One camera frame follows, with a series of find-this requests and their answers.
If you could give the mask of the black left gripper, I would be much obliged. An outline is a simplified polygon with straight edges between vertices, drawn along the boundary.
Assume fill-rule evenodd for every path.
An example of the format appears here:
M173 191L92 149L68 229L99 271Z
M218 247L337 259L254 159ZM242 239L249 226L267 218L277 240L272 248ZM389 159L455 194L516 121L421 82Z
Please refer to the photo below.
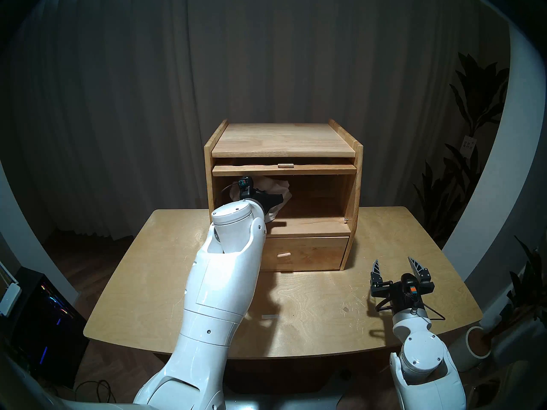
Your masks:
M258 189L250 189L250 199L259 204L264 215L268 215L273 207L283 204L282 194L269 194Z

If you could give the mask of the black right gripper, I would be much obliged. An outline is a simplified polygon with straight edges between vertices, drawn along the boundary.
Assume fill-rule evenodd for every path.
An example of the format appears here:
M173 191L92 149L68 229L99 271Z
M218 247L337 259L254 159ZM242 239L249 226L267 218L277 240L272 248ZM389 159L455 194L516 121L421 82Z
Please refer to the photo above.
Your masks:
M379 261L375 260L371 271L372 297L383 300L376 305L377 312L391 310L399 313L406 309L425 309L422 295L431 294L435 285L432 282L428 268L423 267L412 257L408 257L413 274L403 274L400 281L383 281Z

